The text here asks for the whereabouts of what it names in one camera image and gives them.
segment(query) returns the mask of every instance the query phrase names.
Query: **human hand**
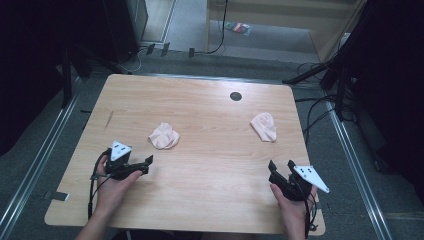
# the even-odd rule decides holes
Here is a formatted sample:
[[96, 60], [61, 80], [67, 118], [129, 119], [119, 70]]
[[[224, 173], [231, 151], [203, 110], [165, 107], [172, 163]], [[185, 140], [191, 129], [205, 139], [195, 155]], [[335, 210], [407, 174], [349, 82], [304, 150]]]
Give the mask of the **human hand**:
[[[287, 199], [281, 189], [271, 184], [271, 190], [278, 201], [285, 233], [290, 240], [305, 239], [305, 216], [306, 207], [303, 201], [291, 201]], [[312, 208], [313, 199], [317, 193], [317, 188], [312, 186], [311, 194], [308, 196], [309, 211]]]
[[[99, 175], [106, 175], [104, 166], [106, 160], [106, 155], [100, 159], [100, 163], [97, 166]], [[141, 175], [143, 175], [141, 171], [135, 171], [121, 181], [99, 177], [97, 179], [97, 205], [94, 214], [101, 214], [103, 217], [110, 218], [121, 205], [128, 189]]]

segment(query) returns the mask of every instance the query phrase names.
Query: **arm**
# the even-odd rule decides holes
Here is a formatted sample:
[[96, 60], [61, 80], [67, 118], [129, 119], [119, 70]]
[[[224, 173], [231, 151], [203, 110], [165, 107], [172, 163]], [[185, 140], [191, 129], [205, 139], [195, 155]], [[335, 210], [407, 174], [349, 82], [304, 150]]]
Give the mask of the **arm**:
[[[305, 239], [305, 203], [302, 201], [290, 201], [284, 197], [281, 189], [271, 184], [271, 190], [274, 193], [275, 198], [278, 201], [280, 207], [280, 213], [283, 222], [283, 228], [289, 240]], [[317, 188], [312, 187], [311, 194], [315, 197]], [[312, 201], [309, 201], [309, 209], [312, 207]]]
[[[97, 167], [97, 172], [99, 174], [106, 174], [104, 167], [106, 159], [107, 156], [103, 156], [100, 160], [100, 164]], [[141, 171], [136, 171], [122, 181], [99, 177], [97, 180], [96, 209], [76, 239], [102, 239], [106, 227], [112, 219], [116, 209], [121, 205], [125, 193], [141, 175]]]

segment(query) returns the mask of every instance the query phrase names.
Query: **round hole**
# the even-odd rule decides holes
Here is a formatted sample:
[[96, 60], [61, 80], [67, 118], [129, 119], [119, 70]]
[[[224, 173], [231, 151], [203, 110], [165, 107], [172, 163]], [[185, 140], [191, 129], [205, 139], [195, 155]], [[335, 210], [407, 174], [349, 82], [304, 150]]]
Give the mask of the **round hole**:
[[239, 92], [232, 92], [232, 93], [230, 94], [230, 98], [231, 98], [233, 101], [240, 101], [240, 100], [241, 100], [241, 94], [240, 94]]

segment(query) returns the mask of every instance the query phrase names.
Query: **black controller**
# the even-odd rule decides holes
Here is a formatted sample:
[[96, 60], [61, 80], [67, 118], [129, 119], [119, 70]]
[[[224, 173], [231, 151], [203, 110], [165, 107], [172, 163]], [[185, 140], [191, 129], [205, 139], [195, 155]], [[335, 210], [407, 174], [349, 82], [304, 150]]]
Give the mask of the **black controller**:
[[106, 161], [106, 174], [110, 175], [111, 178], [116, 180], [123, 180], [127, 178], [131, 173], [135, 171], [141, 171], [143, 174], [149, 173], [149, 165], [153, 163], [153, 155], [146, 158], [142, 163], [128, 164], [128, 159], [130, 153], [121, 156], [115, 161], [110, 159], [111, 149], [107, 151], [107, 161]]
[[287, 166], [292, 172], [289, 175], [289, 180], [287, 181], [279, 172], [277, 172], [277, 166], [272, 162], [269, 162], [268, 169], [271, 171], [271, 176], [269, 176], [269, 181], [276, 184], [284, 196], [291, 201], [305, 201], [309, 194], [311, 193], [312, 184], [305, 181], [295, 170], [294, 167], [296, 164], [292, 160], [289, 160]]

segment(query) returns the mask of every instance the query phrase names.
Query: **wooden table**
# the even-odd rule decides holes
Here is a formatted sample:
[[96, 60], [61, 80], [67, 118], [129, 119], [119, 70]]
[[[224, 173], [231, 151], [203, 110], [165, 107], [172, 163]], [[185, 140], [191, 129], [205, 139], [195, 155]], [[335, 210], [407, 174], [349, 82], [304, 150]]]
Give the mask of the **wooden table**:
[[[232, 92], [242, 95], [230, 99]], [[269, 112], [275, 142], [262, 142], [250, 121]], [[167, 122], [178, 145], [157, 150], [148, 136]], [[130, 163], [151, 154], [148, 175], [130, 189], [110, 226], [206, 232], [281, 233], [268, 182], [270, 159], [287, 176], [287, 162], [309, 165], [293, 94], [288, 86], [235, 81], [111, 75], [52, 201], [50, 225], [84, 226], [90, 175], [113, 140], [131, 145]], [[321, 235], [321, 211], [316, 223]]]

